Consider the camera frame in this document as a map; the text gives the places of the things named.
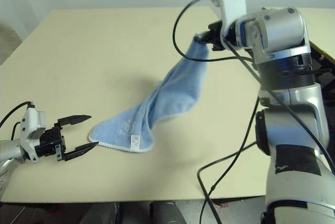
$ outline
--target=floor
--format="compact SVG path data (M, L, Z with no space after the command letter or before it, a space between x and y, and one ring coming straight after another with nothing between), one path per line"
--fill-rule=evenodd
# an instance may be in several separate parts
M184 216L186 223L199 223L199 213L202 207L202 200L180 200L176 201L176 205ZM149 224L149 201L127 202L123 203L124 219L123 224ZM92 204L47 204L47 210L36 208L38 205L25 207L24 211L14 218L24 208L17 205L4 204L0 209L1 224L68 224L80 223L84 214L89 210ZM109 203L101 204L99 208L107 209ZM264 197L255 197L245 200L237 200L225 203L217 208L222 223L238 223L238 224L259 224L260 215L264 211ZM94 221L90 223L110 222ZM207 206L203 216L204 224L216 223L215 219Z

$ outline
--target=black band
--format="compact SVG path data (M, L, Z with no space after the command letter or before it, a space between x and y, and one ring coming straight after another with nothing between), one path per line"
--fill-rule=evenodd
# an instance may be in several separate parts
M270 89L288 89L314 84L310 54L296 55L257 65L260 77Z

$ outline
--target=beige tabletop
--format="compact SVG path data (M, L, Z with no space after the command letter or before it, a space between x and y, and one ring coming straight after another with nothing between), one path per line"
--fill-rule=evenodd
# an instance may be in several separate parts
M64 127L68 151L88 143L99 122L138 103L180 59L172 45L172 26L180 8L55 10L0 66L1 118L30 100L47 112L49 127L58 118L92 118ZM334 10L301 9L310 39L334 52L325 17ZM217 18L208 7L192 8L181 20L177 40L187 49L193 34ZM211 57L231 56L228 51ZM185 116L158 124L155 146L142 154L97 146L68 162L54 156L20 165L2 201L85 202L199 199L197 170L238 150L258 92L258 84L237 60L210 63L202 97ZM0 131L10 137L24 109ZM254 127L248 143L255 140ZM230 161L203 173L207 188ZM269 157L252 147L217 186L213 197L263 195Z

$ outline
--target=metal cylinder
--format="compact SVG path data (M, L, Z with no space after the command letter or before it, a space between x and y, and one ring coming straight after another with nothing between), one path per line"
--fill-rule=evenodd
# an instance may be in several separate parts
M24 150L20 146L19 139L12 141L0 141L0 162L11 158L16 158L20 161L24 160Z

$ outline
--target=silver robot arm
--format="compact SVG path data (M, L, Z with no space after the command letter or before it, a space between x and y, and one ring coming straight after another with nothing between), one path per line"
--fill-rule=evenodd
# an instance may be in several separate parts
M195 40L214 50L245 49L266 87L308 125L324 147L329 132L321 88L314 80L305 21L295 8L247 14L245 0L211 0L221 21ZM258 147L271 156L262 223L335 223L335 176L306 130L263 87Z
M11 113L13 113L13 110L1 121L0 127ZM27 110L20 120L20 138L12 141L0 141L0 198L15 168L27 159L33 163L38 163L40 157L55 154L58 161L67 161L94 148L98 142L84 144L76 147L74 151L65 153L65 141L61 135L62 126L78 124L89 118L90 116L87 115L61 118L54 124L54 127L46 130L46 113L36 110L35 106L29 102Z

